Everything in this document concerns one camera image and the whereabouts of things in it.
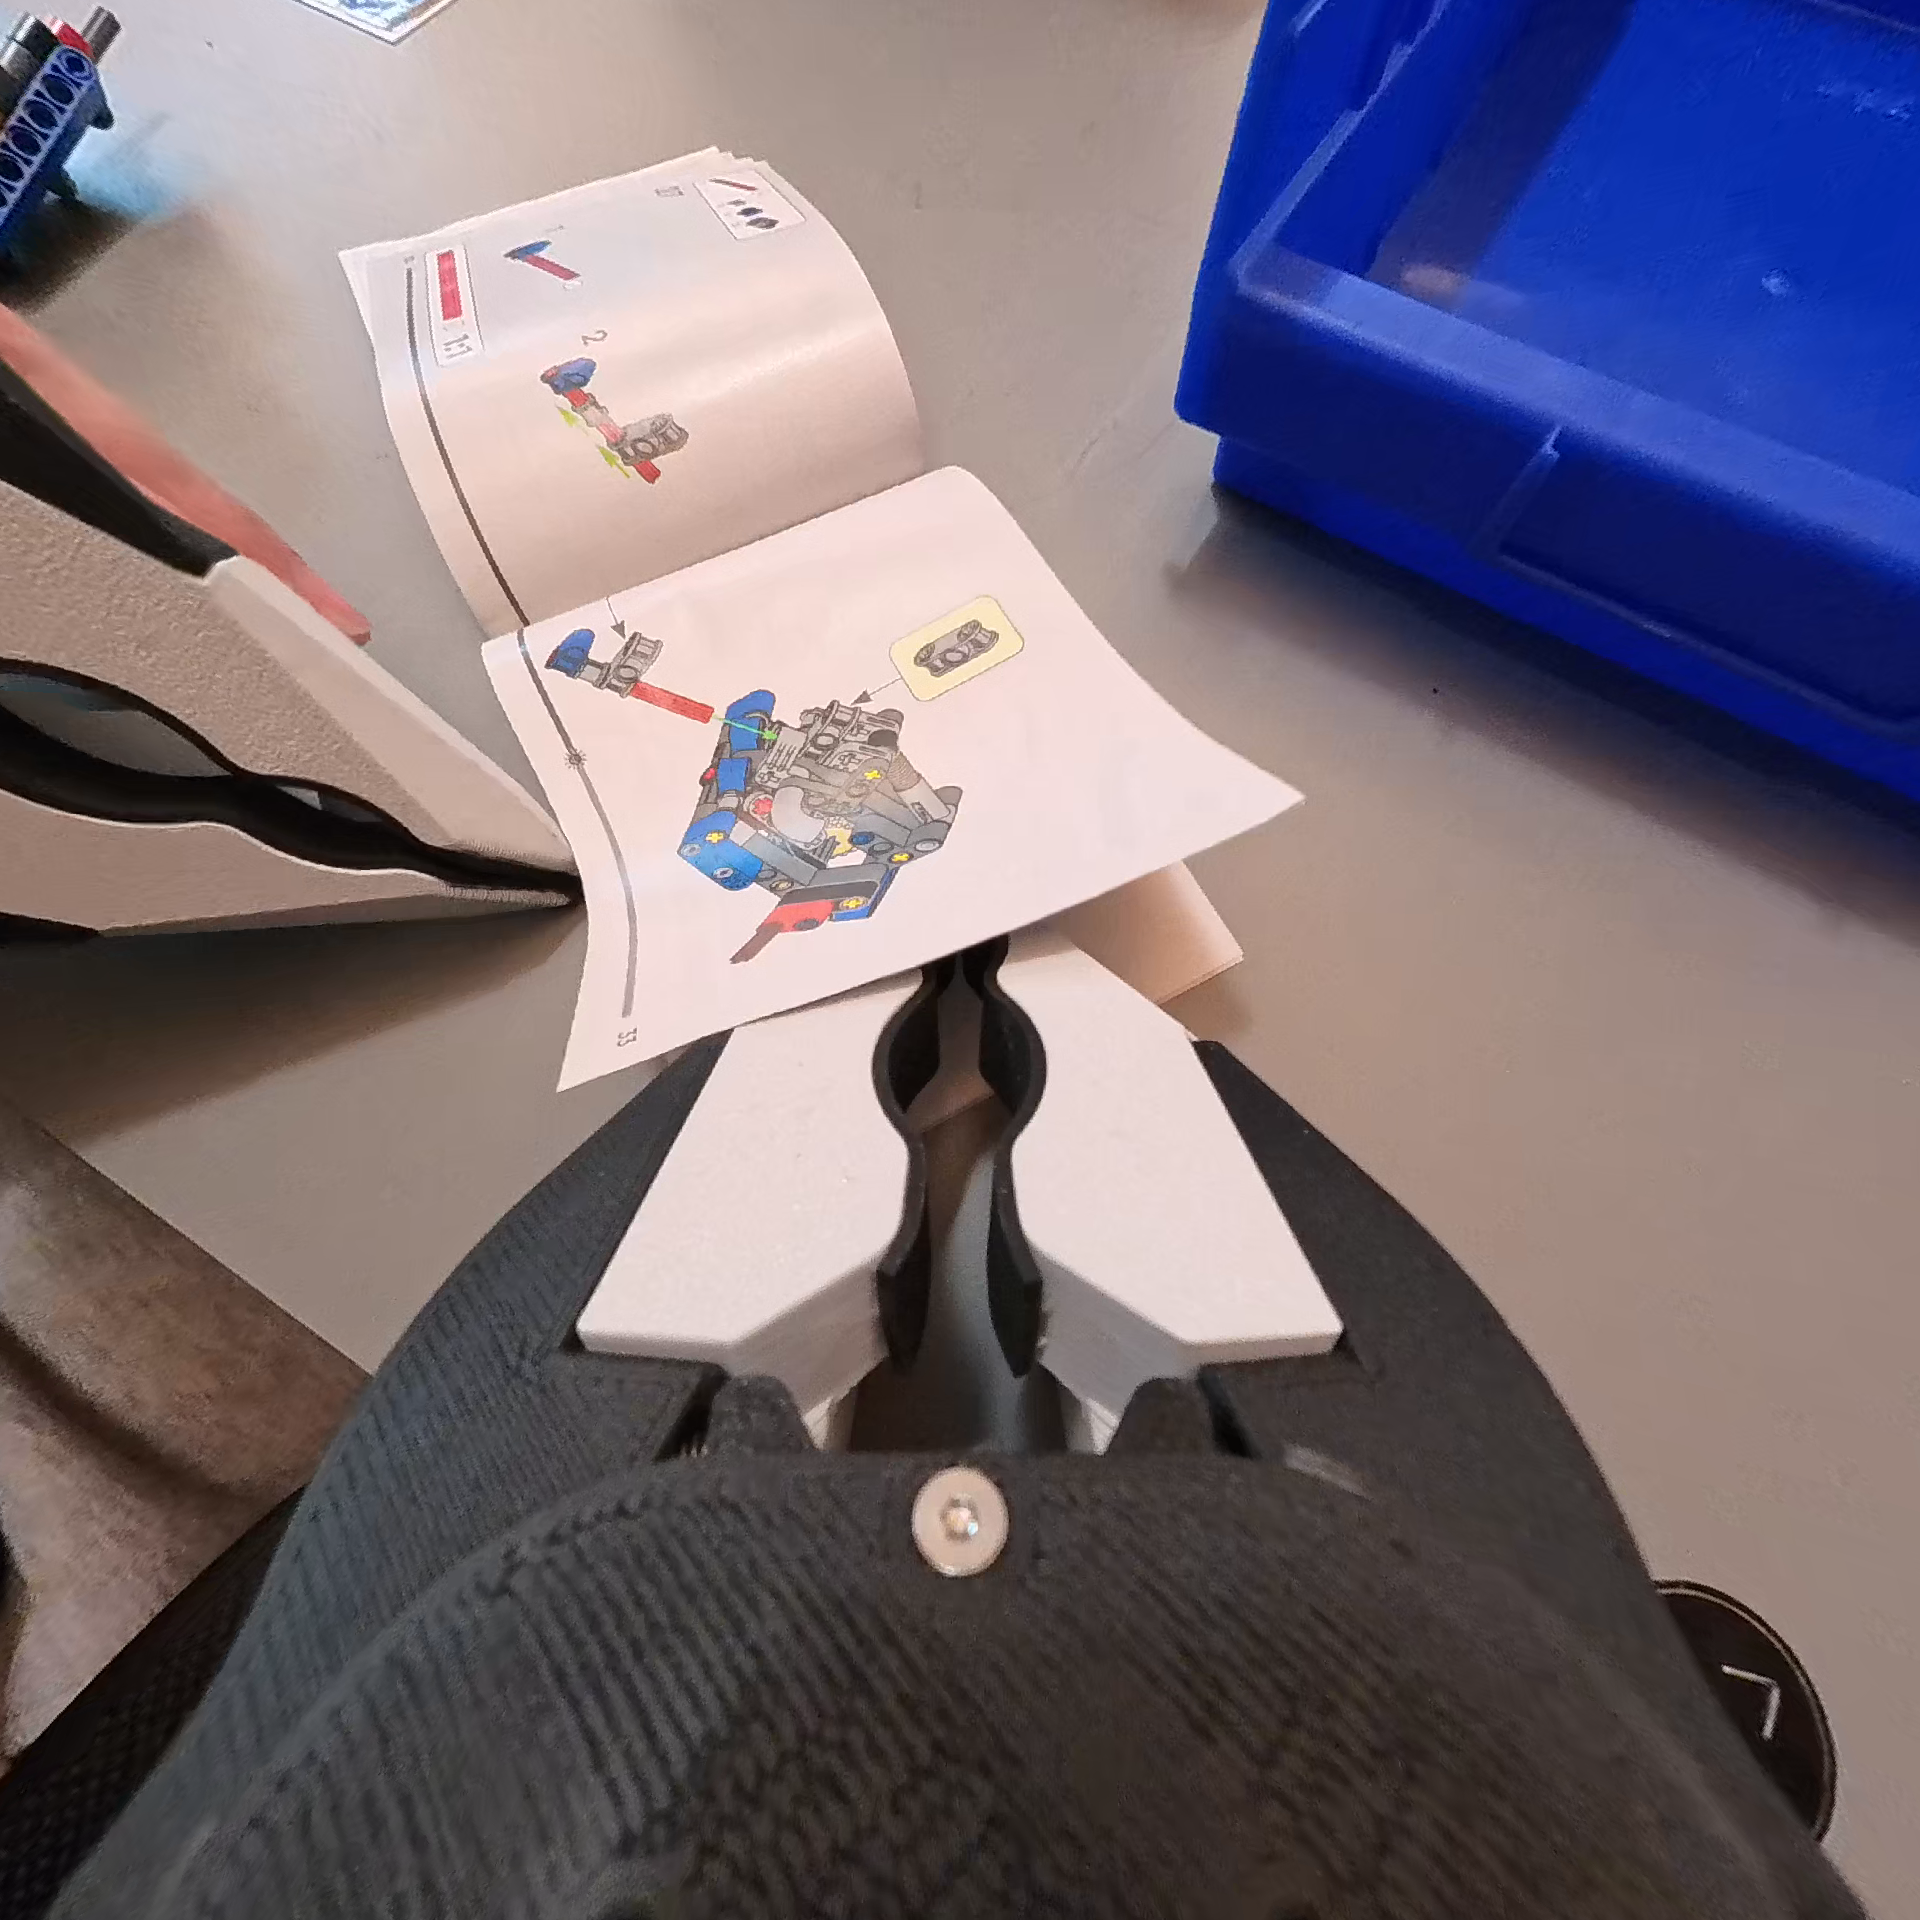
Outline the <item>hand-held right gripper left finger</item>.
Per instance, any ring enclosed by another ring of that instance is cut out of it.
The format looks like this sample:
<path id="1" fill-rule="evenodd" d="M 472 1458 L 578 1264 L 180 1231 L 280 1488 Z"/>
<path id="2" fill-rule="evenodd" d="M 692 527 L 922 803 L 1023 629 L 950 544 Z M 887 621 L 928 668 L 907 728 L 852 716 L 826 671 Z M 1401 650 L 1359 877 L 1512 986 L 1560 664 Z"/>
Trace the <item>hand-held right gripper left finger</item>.
<path id="1" fill-rule="evenodd" d="M 596 1282 L 593 1353 L 907 1368 L 928 1321 L 926 1145 L 954 963 L 735 1029 Z"/>

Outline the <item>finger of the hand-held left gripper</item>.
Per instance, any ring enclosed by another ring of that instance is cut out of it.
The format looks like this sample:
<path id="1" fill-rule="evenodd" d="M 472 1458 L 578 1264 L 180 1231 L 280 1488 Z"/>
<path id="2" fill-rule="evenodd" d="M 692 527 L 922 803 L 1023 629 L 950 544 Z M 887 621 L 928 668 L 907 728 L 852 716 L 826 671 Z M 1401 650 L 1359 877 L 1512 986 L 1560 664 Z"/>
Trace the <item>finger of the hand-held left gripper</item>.
<path id="1" fill-rule="evenodd" d="M 188 576 L 9 485 L 2 770 L 257 778 L 326 809 L 294 780 L 507 778 L 265 567 Z"/>
<path id="2" fill-rule="evenodd" d="M 4 925 L 49 940 L 434 922 L 578 901 L 551 819 L 507 778 L 4 780 Z"/>

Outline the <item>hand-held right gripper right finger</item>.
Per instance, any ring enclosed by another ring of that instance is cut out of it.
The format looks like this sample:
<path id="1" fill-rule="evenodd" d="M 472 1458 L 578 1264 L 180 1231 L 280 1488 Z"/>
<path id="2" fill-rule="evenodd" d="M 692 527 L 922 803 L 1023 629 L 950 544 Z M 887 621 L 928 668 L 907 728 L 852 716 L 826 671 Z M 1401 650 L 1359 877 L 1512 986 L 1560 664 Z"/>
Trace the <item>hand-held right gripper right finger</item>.
<path id="1" fill-rule="evenodd" d="M 1204 1067 L 1064 932 L 972 952 L 992 1327 L 1016 1376 L 1196 1376 L 1331 1353 L 1336 1305 Z"/>

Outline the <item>grey and blue lego chassis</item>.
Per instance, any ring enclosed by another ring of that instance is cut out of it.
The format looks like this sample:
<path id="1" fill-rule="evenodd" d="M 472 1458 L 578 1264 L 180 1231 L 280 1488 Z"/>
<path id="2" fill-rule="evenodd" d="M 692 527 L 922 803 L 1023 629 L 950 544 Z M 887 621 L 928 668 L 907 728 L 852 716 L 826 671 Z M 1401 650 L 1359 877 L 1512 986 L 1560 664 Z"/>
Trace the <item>grey and blue lego chassis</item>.
<path id="1" fill-rule="evenodd" d="M 2 34 L 2 258 L 11 268 L 54 203 L 79 205 L 71 160 L 83 138 L 113 127 L 103 60 L 121 18 L 81 20 L 25 9 Z"/>

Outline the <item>lego instruction booklet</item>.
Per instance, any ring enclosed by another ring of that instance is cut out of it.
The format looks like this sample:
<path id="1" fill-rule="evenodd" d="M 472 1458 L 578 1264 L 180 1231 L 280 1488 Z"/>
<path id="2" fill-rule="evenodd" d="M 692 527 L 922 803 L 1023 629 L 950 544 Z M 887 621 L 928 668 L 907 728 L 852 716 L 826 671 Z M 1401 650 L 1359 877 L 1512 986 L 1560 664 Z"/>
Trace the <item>lego instruction booklet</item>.
<path id="1" fill-rule="evenodd" d="M 926 468 L 894 329 L 707 149 L 340 255 L 583 884 L 572 1090 L 1048 922 L 1302 795 Z"/>

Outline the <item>person's left hand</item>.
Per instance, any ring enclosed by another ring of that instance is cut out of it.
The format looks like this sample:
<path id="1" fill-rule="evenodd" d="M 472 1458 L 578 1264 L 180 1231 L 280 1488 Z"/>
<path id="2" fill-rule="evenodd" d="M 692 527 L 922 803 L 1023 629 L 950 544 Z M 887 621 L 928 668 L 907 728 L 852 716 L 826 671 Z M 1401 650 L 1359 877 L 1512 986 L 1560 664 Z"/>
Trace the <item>person's left hand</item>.
<path id="1" fill-rule="evenodd" d="M 351 643 L 371 643 L 369 618 L 310 567 L 265 519 L 194 467 L 137 410 L 113 395 L 8 305 L 2 361 L 155 508 L 268 569 Z"/>

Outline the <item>black round disc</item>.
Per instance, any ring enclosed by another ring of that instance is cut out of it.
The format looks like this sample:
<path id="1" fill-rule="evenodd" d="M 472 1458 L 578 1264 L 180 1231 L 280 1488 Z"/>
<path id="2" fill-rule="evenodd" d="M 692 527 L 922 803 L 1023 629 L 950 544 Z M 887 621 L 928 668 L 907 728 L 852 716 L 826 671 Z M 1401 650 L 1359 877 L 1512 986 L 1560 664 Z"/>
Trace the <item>black round disc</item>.
<path id="1" fill-rule="evenodd" d="M 1751 1605 L 1691 1579 L 1659 1579 L 1670 1616 L 1748 1754 L 1815 1840 L 1833 1826 L 1833 1723 L 1791 1641 Z"/>

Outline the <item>blue plastic storage bin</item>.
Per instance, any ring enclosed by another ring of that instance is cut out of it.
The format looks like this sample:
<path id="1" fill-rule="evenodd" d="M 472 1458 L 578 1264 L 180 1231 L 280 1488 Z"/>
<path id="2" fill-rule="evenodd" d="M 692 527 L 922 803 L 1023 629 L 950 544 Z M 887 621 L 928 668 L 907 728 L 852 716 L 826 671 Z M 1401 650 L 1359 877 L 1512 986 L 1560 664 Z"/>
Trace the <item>blue plastic storage bin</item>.
<path id="1" fill-rule="evenodd" d="M 1270 4 L 1216 481 L 1916 801 L 1919 11 Z"/>

